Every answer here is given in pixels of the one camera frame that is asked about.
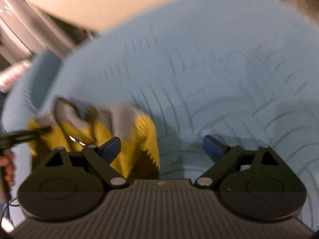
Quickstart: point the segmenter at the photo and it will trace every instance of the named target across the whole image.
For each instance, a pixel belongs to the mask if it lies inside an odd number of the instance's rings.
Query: ribbed gray panel
[[[55,224],[28,219],[12,235],[14,239],[306,239],[312,232],[296,219],[273,224],[241,219],[212,191],[197,189],[188,180],[148,180],[111,191],[83,218]]]

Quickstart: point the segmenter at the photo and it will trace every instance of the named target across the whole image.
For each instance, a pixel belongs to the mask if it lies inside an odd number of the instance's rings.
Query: black cable
[[[12,206],[12,207],[19,207],[20,205],[12,205],[11,203],[14,202],[17,198],[13,199],[13,200],[10,200],[9,203],[5,206],[4,208],[4,211],[2,212],[2,215],[1,215],[1,219],[0,219],[0,225],[2,226],[2,220],[3,220],[3,217],[4,217],[4,214],[6,212],[6,210],[8,209],[9,206]]]

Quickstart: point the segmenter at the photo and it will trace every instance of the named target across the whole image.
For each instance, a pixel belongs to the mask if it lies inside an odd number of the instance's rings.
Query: yellow knitted fabric
[[[37,129],[39,127],[40,125],[35,119],[31,119],[27,125],[28,130]],[[61,127],[68,136],[78,136],[87,141],[88,144],[91,144],[94,140],[92,137],[91,128],[83,128],[79,130],[68,123],[61,123]],[[113,137],[111,131],[98,121],[94,122],[94,135],[97,146],[103,145]],[[135,119],[130,139],[124,140],[121,137],[120,139],[121,152],[111,163],[111,167],[125,178],[127,178],[127,176],[130,174],[134,164],[143,152],[147,152],[147,154],[155,163],[156,167],[158,169],[160,168],[160,158],[156,141],[156,129],[154,123],[148,115],[144,113],[139,114]],[[72,150],[68,145],[62,129],[58,125],[53,126],[52,131],[49,134],[41,136],[41,140],[46,143],[50,150],[53,150],[56,147],[65,147],[68,152]],[[33,157],[37,157],[39,154],[41,154],[41,152],[36,151],[37,141],[32,141],[28,144],[31,148]],[[72,146],[77,151],[81,151],[83,149],[83,147],[77,143],[72,144]]]

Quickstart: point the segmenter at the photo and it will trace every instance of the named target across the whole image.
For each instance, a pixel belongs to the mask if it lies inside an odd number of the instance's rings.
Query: knitted bag
[[[111,167],[130,179],[159,178],[159,152],[156,129],[151,118],[129,103],[88,107],[81,119],[76,106],[57,98],[52,112],[33,118],[28,130],[51,126],[52,131],[29,142],[32,167],[54,148],[81,151],[84,145],[101,146],[112,137],[121,140],[121,152]]]

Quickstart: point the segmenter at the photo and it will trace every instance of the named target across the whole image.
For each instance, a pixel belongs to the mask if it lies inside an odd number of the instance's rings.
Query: silver screw
[[[213,180],[211,178],[208,178],[208,177],[200,177],[197,180],[197,183],[201,186],[209,186],[213,183]]]
[[[115,177],[115,178],[112,178],[110,182],[113,186],[120,186],[120,185],[124,185],[126,183],[126,180],[122,177]]]

